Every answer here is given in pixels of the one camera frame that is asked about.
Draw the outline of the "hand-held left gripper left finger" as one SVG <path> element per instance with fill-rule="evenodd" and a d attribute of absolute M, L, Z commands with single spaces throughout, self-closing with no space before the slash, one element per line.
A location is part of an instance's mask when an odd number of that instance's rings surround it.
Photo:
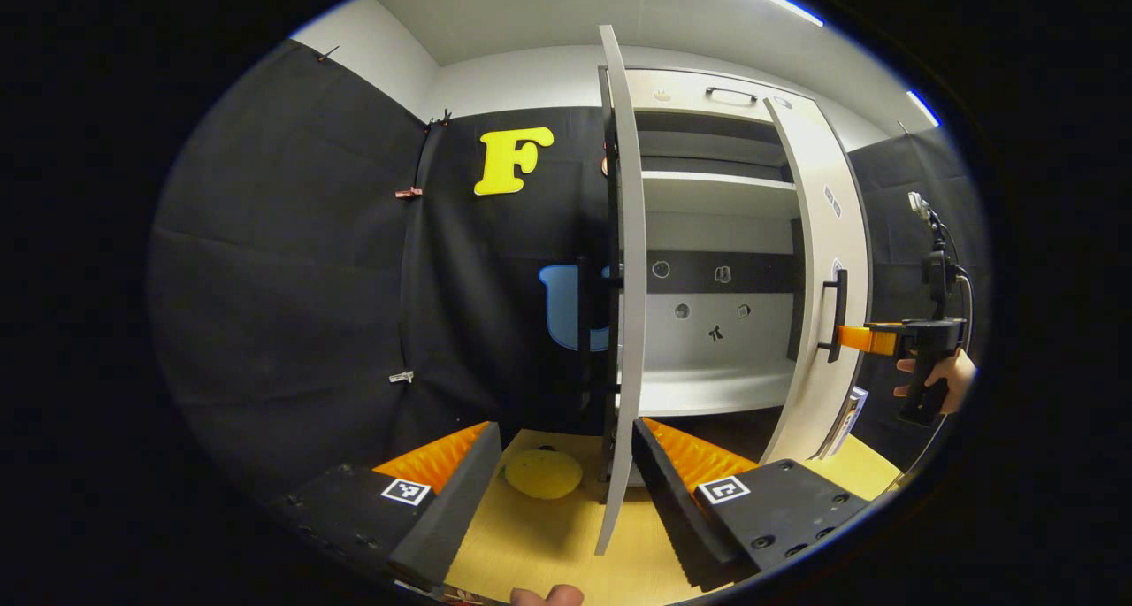
<path fill-rule="evenodd" d="M 274 514 L 367 579 L 441 589 L 499 460 L 499 425 L 480 423 L 381 466 L 332 466 L 278 495 Z"/>

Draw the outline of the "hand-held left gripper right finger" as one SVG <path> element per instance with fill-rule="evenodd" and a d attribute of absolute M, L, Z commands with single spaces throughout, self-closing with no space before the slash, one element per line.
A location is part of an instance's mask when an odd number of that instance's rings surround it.
<path fill-rule="evenodd" d="M 782 566 L 867 506 L 791 458 L 756 464 L 646 418 L 633 424 L 633 460 L 683 573 L 698 589 Z"/>

